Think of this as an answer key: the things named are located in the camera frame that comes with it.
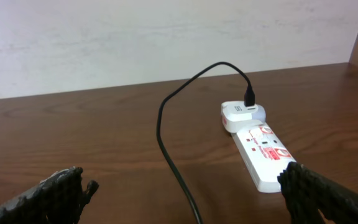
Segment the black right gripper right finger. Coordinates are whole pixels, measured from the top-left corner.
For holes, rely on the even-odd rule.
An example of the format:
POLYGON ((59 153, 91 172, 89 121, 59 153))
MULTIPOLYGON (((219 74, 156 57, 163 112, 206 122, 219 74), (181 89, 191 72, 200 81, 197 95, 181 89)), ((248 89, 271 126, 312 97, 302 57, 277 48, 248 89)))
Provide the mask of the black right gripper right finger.
POLYGON ((292 223, 358 223, 358 194, 289 162, 277 177, 292 223))

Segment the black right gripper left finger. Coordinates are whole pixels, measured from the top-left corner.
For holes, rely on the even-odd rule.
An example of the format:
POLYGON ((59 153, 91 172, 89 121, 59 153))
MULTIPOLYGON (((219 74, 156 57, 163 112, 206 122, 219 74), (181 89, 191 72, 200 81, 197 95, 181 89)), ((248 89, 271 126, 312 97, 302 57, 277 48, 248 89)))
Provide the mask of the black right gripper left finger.
POLYGON ((78 223, 99 184, 81 184, 83 169, 56 171, 38 185, 0 205, 0 224, 78 223))

